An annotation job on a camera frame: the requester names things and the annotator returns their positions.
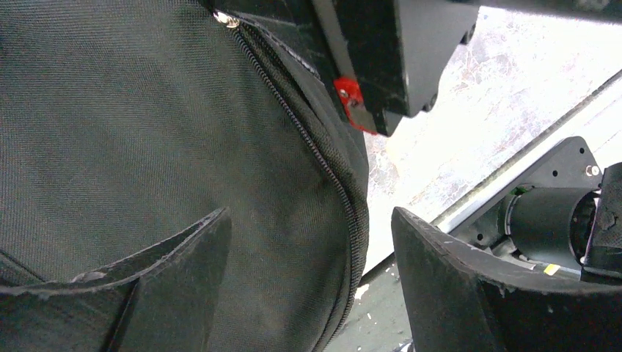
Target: red plastic part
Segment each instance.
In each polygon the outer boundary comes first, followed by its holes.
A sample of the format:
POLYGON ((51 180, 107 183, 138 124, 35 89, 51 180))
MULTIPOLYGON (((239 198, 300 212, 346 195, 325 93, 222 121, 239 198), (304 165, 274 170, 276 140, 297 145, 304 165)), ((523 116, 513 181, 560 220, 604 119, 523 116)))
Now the red plastic part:
POLYGON ((361 93, 361 88, 359 87, 359 84, 353 79, 342 77, 334 80, 334 87, 337 89, 337 94, 339 95, 339 99, 343 104, 343 108, 345 109, 345 115, 348 117, 350 125, 352 125, 357 130, 361 130, 374 135, 378 134, 375 131, 369 131, 363 126, 355 123, 352 120, 352 116, 350 115, 350 107, 352 105, 363 104, 363 94, 361 93))

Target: curved black plastic flap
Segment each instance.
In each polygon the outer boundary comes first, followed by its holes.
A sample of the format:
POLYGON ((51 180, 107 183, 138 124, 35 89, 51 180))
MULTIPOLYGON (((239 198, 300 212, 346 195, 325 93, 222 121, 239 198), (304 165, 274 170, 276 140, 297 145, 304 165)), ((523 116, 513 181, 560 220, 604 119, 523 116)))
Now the curved black plastic flap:
POLYGON ((417 352, 620 350, 622 289, 501 261, 405 209, 392 231, 417 352))
POLYGON ((220 209, 72 282, 0 286, 0 350, 202 351, 230 238, 220 209))

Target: black cylinder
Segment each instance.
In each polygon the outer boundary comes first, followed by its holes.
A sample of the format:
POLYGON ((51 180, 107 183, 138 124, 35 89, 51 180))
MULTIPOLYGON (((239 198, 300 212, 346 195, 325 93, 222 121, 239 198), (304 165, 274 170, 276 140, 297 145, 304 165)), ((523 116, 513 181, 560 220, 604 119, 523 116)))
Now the black cylinder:
POLYGON ((508 214, 514 245, 530 259, 580 268, 595 198, 589 188, 534 188, 521 195, 508 214))
POLYGON ((584 18, 606 22, 622 22, 622 6, 617 0, 453 0, 478 6, 499 7, 507 10, 584 18))

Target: black metal bracket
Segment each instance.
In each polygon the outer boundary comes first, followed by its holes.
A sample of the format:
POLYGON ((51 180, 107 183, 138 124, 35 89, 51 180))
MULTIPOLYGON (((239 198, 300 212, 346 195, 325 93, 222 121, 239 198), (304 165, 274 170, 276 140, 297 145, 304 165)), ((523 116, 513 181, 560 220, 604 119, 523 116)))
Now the black metal bracket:
POLYGON ((450 235, 478 248, 489 248, 505 236, 505 224, 500 224, 499 213, 509 206, 506 196, 519 186, 597 189, 601 180, 600 168, 585 140, 581 137, 564 139, 459 224, 450 235), (598 175, 592 172, 594 166, 599 169, 598 175))

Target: zipper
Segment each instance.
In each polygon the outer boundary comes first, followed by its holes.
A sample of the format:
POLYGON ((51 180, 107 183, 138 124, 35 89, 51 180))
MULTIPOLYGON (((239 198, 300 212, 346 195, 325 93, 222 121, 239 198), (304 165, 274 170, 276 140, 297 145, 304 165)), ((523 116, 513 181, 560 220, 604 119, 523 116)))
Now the zipper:
MULTIPOLYGON (((355 273, 356 272, 362 273, 362 269, 364 267, 364 260, 365 260, 365 258, 363 257, 361 253, 362 245, 361 245, 361 239, 360 239, 360 234, 359 234, 359 227, 356 223, 356 212, 354 210, 354 206, 352 205, 352 202, 350 201, 350 198, 348 197, 348 194, 345 191, 343 185, 337 178, 336 174, 330 167, 329 163, 326 161, 326 159, 322 155, 315 141, 313 141, 313 139, 311 138, 309 132, 304 127, 301 120, 296 116, 296 114, 294 113, 294 111, 292 110, 292 108, 290 107, 286 99, 284 98, 284 96, 279 92, 276 85, 271 80, 270 76, 261 66, 260 61, 257 58, 257 55, 249 46, 245 36, 250 37, 255 44, 257 44, 263 50, 265 50, 267 55, 269 56, 269 59, 271 60, 271 63, 276 65, 277 68, 282 73, 284 73, 290 79, 291 82, 294 82, 293 77, 289 75, 288 70, 285 68, 285 66, 281 62, 280 58, 278 57, 278 54, 274 52, 274 49, 266 42, 266 39, 255 28, 245 23, 242 23, 240 26, 235 28, 235 30, 233 31, 233 37, 235 41, 241 48, 244 55, 251 62, 251 65, 253 66, 257 74, 261 77, 261 79, 266 84, 266 86, 272 91, 272 94, 278 100, 279 105, 283 108, 283 110, 289 117, 290 121, 296 127, 296 130, 299 132, 301 138, 304 140, 307 146, 311 149, 313 155, 315 156, 315 159, 320 164, 322 170, 328 175, 333 186, 337 189, 337 193, 345 209, 345 215, 346 215, 347 222, 348 222, 348 242, 349 242, 349 255, 350 255, 350 268, 349 268, 350 270, 346 270, 346 274, 350 275, 350 287, 348 291, 348 301, 345 305, 343 314, 339 319, 337 328, 335 329, 333 334, 331 334, 331 336, 328 337, 327 336, 328 332, 326 331, 326 328, 328 328, 329 323, 335 318, 337 305, 340 303, 340 297, 335 301, 334 306, 332 307, 332 311, 329 315, 329 319, 326 322, 324 331, 322 332, 322 335, 320 336, 319 341, 316 343, 315 347, 313 348, 314 351, 317 351, 318 345, 320 345, 321 342, 323 342, 324 340, 326 340, 326 338, 328 338, 328 341, 326 341, 326 343, 328 343, 337 335, 337 333, 341 330, 341 328, 345 324, 345 320, 348 317, 348 314, 351 311, 352 306, 354 305, 354 294, 356 292, 356 289, 358 288, 358 284, 360 280, 360 277, 358 277, 358 275, 355 275, 355 273)), ((294 87, 296 87, 298 91, 300 92, 297 84, 294 84, 294 87)))

